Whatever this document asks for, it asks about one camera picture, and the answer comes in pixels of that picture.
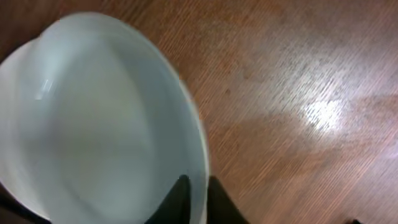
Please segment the tabletop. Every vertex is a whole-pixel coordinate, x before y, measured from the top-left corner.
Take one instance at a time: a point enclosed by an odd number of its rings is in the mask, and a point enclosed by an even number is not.
[[[0,60],[80,11],[170,60],[251,223],[398,222],[398,1],[1,0]]]

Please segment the white bowl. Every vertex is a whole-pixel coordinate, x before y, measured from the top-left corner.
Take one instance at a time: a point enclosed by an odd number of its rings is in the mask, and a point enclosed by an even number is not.
[[[0,181],[53,223],[144,223],[182,174],[191,223],[209,176],[196,109],[138,31],[95,13],[51,25],[0,66]]]

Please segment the black object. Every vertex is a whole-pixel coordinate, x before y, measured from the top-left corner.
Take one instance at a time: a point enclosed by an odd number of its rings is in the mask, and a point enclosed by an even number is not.
[[[0,208],[7,210],[25,220],[31,221],[35,224],[51,224],[50,221],[31,212],[20,203],[3,195],[0,195]]]
[[[189,224],[191,211],[191,186],[186,175],[180,176],[157,211],[145,224]],[[14,200],[0,196],[0,208],[35,224],[51,224]],[[216,177],[210,177],[207,200],[208,224],[249,224],[228,197]],[[353,220],[352,224],[361,224]]]

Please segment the white ceramic bowl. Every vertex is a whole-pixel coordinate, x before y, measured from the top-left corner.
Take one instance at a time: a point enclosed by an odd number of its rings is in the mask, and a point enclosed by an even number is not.
[[[0,66],[0,181],[53,223],[144,223],[178,177],[205,222],[196,109],[138,31],[95,13],[51,25]]]

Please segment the wooden surface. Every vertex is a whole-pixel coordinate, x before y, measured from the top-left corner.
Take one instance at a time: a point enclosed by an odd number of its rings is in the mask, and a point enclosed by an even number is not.
[[[398,223],[398,1],[1,0],[0,60],[77,11],[171,61],[251,223]]]

